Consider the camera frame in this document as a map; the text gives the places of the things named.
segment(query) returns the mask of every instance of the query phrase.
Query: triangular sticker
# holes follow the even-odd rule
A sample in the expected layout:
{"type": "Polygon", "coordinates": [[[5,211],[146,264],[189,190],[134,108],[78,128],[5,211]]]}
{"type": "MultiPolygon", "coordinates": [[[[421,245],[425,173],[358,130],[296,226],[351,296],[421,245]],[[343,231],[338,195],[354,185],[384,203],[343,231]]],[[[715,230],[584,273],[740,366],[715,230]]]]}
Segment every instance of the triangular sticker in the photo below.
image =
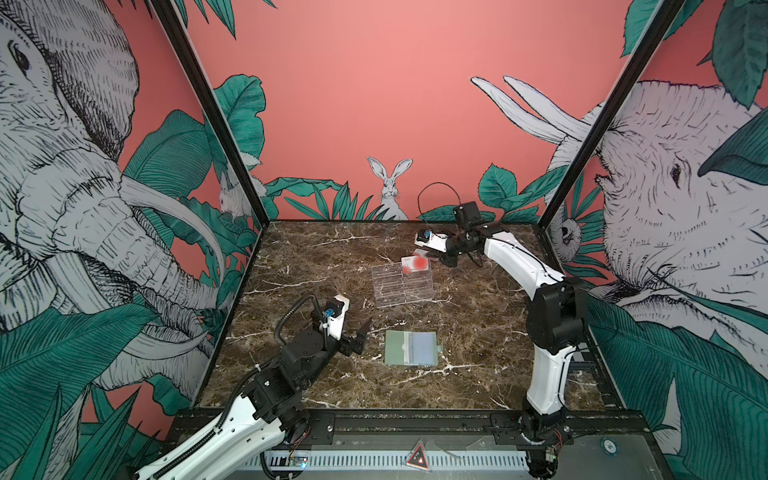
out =
{"type": "Polygon", "coordinates": [[[422,444],[421,441],[419,441],[419,444],[408,458],[406,465],[409,467],[418,468],[419,470],[429,470],[427,455],[424,453],[424,444],[422,444]]]}

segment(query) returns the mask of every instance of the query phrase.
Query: clear plastic organizer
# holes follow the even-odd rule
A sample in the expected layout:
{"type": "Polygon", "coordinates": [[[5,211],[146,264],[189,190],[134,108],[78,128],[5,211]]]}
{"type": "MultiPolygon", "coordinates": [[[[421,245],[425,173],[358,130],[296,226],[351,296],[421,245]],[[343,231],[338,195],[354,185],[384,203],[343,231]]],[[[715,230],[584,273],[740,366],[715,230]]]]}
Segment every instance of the clear plastic organizer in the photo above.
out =
{"type": "Polygon", "coordinates": [[[402,263],[390,263],[372,267],[371,277],[373,299],[379,308],[435,298],[432,266],[420,272],[403,273],[402,263]]]}

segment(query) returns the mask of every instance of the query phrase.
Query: marble tabletop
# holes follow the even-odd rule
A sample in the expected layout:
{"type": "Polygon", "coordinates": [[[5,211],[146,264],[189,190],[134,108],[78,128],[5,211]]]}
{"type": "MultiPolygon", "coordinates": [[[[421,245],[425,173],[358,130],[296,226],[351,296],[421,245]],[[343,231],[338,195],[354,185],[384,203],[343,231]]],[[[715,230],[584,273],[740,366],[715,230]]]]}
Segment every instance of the marble tabletop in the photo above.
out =
{"type": "MultiPolygon", "coordinates": [[[[520,409],[531,381],[533,344],[525,332],[526,296],[499,265],[482,268],[461,258],[456,268],[433,261],[435,299],[376,308],[372,266],[412,255],[423,223],[272,222],[264,234],[247,287],[235,308],[200,404],[219,406],[237,380],[278,351],[277,320],[302,295],[321,303],[337,293],[351,299],[346,331],[372,319],[362,356],[336,355],[304,393],[306,407],[520,409]],[[387,329],[436,332],[443,351],[436,367],[384,364],[387,329]]],[[[541,255],[530,226],[507,228],[541,255]]],[[[305,305],[283,330],[291,338],[310,321],[305,305]]],[[[569,409],[603,409],[588,372],[571,372],[569,409]]]]}

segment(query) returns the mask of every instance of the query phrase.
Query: red circle on card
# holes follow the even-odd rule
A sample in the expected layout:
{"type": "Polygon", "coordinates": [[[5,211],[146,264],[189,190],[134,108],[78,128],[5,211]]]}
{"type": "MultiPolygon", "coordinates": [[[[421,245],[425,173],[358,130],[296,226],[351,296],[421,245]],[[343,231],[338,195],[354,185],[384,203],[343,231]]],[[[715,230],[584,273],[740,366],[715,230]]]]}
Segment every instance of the red circle on card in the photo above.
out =
{"type": "Polygon", "coordinates": [[[429,260],[424,257],[416,257],[413,260],[413,268],[417,270],[424,270],[429,265],[429,260]]]}

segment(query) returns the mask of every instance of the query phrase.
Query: animal eye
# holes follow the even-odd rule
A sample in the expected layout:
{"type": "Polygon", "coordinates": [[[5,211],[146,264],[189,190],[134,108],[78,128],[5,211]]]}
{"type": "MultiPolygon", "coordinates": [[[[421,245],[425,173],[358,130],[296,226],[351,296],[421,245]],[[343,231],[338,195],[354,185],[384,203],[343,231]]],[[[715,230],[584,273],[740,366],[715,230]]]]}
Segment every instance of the animal eye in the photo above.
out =
{"type": "Polygon", "coordinates": [[[682,172],[682,169],[679,164],[675,164],[670,172],[672,180],[674,181],[674,184],[677,185],[677,188],[680,188],[680,172],[682,172]]]}
{"type": "Polygon", "coordinates": [[[24,53],[18,49],[18,44],[13,41],[8,43],[8,51],[11,52],[11,56],[26,77],[27,71],[29,70],[29,59],[27,58],[27,55],[24,55],[24,53]]]}

